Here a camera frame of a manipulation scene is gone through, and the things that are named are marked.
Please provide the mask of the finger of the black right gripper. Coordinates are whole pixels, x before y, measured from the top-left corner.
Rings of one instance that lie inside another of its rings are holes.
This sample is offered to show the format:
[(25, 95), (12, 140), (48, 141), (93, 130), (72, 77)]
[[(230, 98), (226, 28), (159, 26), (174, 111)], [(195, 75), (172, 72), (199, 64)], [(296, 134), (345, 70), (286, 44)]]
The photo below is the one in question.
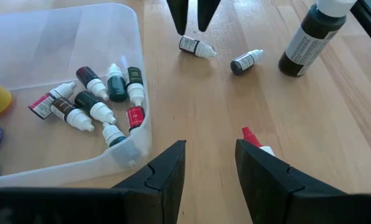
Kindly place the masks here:
[(188, 18), (188, 0), (167, 0), (176, 31), (184, 35)]
[(205, 32), (221, 0), (198, 0), (198, 29)]

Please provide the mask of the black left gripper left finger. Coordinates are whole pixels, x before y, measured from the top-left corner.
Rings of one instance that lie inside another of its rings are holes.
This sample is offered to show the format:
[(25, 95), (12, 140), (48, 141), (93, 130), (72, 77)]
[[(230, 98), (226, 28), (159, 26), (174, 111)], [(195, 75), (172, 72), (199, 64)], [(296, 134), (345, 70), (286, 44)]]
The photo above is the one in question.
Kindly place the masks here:
[(185, 148), (175, 142), (110, 189), (0, 188), (0, 224), (176, 224)]

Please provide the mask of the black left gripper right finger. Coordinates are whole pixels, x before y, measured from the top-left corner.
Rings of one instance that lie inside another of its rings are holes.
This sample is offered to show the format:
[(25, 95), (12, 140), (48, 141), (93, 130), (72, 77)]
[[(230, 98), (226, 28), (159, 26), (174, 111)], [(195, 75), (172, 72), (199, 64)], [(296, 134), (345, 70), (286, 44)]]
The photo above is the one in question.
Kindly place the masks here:
[(371, 224), (371, 194), (345, 193), (243, 139), (236, 166), (253, 224)]

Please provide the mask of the small red dropper bottle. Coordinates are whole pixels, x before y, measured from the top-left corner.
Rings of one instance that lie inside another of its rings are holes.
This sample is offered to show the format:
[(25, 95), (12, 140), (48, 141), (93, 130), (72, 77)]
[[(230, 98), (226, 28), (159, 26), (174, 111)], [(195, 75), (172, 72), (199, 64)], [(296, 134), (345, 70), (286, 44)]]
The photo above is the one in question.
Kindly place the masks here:
[(129, 132), (139, 128), (145, 119), (145, 111), (141, 106), (133, 106), (126, 111), (127, 120), (129, 123)]
[(217, 55), (217, 52), (212, 46), (185, 35), (181, 36), (179, 49), (202, 58), (211, 58)]

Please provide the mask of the small navy dropper bottle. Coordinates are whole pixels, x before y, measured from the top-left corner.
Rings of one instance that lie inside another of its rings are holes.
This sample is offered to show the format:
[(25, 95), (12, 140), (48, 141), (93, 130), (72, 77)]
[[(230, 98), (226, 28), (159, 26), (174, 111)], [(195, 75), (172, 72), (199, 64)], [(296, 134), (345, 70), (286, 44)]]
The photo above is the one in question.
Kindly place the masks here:
[(264, 50), (255, 49), (248, 51), (231, 62), (231, 71), (235, 75), (241, 75), (246, 70), (256, 65), (262, 59), (263, 55)]

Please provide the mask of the small dark dropper bottle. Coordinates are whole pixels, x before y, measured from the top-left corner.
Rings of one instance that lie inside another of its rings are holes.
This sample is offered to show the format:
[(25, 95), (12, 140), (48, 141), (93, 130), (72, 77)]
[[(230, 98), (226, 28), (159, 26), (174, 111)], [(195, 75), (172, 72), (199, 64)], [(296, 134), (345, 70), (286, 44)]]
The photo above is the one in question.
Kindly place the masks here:
[(102, 123), (116, 124), (117, 119), (114, 117), (114, 112), (88, 91), (79, 92), (75, 96), (75, 104), (95, 120)]
[(126, 90), (130, 101), (135, 106), (141, 106), (145, 100), (142, 72), (137, 67), (125, 69)]

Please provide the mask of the small teal dropper bottle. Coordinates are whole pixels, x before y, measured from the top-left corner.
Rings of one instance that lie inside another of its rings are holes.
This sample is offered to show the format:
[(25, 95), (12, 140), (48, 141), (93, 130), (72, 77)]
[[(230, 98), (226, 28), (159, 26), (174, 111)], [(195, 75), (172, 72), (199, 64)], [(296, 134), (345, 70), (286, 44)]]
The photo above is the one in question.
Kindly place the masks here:
[(103, 123), (103, 137), (106, 144), (111, 147), (126, 139), (126, 136), (119, 128), (114, 124)]
[(111, 101), (116, 103), (126, 101), (128, 97), (126, 81), (123, 77), (121, 69), (115, 63), (112, 63), (108, 68), (107, 87), (109, 99)]

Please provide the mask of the large red food coloring bottle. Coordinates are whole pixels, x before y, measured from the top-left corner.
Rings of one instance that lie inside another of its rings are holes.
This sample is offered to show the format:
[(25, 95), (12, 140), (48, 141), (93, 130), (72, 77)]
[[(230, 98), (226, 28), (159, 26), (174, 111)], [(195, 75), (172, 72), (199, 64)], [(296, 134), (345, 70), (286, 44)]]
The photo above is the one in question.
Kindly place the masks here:
[(272, 148), (270, 146), (264, 146), (260, 143), (260, 141), (257, 139), (256, 135), (250, 130), (249, 127), (244, 126), (242, 128), (242, 134), (243, 134), (243, 140), (246, 140), (250, 144), (259, 147), (263, 151), (271, 154), (272, 156), (275, 156)]

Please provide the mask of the small brown dropper bottle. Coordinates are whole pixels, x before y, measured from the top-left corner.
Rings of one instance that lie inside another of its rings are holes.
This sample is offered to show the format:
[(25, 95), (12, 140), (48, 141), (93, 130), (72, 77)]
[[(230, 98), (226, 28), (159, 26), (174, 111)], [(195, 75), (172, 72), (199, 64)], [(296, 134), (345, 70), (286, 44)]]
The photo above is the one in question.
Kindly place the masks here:
[(67, 98), (60, 97), (53, 100), (50, 109), (53, 114), (80, 131), (92, 132), (94, 130), (91, 118)]

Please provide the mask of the clear plastic bin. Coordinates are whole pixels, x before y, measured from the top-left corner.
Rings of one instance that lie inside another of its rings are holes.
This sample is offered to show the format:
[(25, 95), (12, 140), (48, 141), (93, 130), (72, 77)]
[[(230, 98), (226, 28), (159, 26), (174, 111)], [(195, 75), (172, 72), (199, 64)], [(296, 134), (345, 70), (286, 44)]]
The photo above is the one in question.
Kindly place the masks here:
[(29, 105), (51, 89), (76, 81), (90, 67), (105, 79), (108, 68), (144, 66), (135, 11), (123, 4), (0, 15), (0, 84), (12, 96), (0, 115), (1, 187), (55, 187), (143, 166), (152, 148), (150, 120), (129, 130), (130, 103), (113, 103), (123, 142), (109, 147), (103, 125), (80, 131), (55, 115), (40, 119)]

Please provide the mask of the small pink-label dropper bottle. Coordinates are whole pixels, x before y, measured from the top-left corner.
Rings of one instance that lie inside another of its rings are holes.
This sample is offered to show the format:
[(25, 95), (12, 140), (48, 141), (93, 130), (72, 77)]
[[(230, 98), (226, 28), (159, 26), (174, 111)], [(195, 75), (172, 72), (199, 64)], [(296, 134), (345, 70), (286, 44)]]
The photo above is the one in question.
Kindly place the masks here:
[(74, 94), (76, 86), (77, 84), (75, 82), (63, 83), (35, 100), (28, 106), (28, 109), (40, 119), (46, 119), (52, 114), (50, 106), (53, 101), (60, 97), (71, 97)]

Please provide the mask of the large black food coloring bottle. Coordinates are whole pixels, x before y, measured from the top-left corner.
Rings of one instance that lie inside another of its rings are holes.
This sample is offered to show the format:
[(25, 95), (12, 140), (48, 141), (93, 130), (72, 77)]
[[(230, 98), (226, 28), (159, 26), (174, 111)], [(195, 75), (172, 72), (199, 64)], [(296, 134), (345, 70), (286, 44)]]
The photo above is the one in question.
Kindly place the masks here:
[(316, 0), (278, 62), (279, 70), (300, 77), (317, 59), (346, 23), (347, 13), (357, 0)]

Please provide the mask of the small maroon dropper bottle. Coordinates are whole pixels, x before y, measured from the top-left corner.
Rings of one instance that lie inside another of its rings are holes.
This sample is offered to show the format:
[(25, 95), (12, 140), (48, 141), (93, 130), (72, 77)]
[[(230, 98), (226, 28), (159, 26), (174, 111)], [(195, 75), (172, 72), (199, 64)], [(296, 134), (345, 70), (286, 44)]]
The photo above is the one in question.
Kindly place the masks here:
[(97, 96), (104, 101), (109, 99), (108, 89), (102, 79), (89, 67), (81, 67), (76, 71), (77, 79), (83, 86), (90, 91), (94, 96)]

